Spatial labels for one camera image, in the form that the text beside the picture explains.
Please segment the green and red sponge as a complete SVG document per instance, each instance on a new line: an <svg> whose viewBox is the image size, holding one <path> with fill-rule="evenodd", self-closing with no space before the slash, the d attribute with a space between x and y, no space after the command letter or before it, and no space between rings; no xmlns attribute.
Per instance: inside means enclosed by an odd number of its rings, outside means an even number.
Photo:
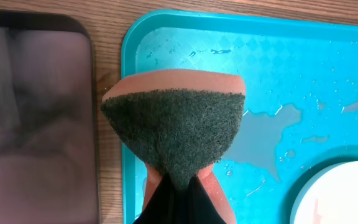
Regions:
<svg viewBox="0 0 358 224"><path fill-rule="evenodd" d="M246 85L237 75L156 70L123 78L104 96L101 111L120 140L146 166L142 212L168 174L181 203L197 176L225 223L235 214L213 174L241 124Z"/></svg>

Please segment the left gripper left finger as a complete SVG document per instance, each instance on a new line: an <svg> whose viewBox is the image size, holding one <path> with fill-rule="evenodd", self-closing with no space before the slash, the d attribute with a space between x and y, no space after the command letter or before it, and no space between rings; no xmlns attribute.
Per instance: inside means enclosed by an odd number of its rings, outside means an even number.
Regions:
<svg viewBox="0 0 358 224"><path fill-rule="evenodd" d="M177 209L178 192L165 174L134 224L177 224Z"/></svg>

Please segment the white plate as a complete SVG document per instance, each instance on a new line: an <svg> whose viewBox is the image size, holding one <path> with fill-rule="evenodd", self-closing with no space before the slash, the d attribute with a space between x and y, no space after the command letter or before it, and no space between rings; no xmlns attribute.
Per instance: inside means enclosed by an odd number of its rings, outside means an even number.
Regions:
<svg viewBox="0 0 358 224"><path fill-rule="evenodd" d="M312 176L295 199L290 224L358 224L358 161Z"/></svg>

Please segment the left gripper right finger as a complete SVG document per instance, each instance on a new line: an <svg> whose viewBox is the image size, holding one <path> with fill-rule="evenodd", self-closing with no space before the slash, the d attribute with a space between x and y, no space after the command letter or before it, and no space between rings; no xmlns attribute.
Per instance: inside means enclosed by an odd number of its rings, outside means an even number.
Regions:
<svg viewBox="0 0 358 224"><path fill-rule="evenodd" d="M181 210L181 222L184 224L225 224L197 176L190 179Z"/></svg>

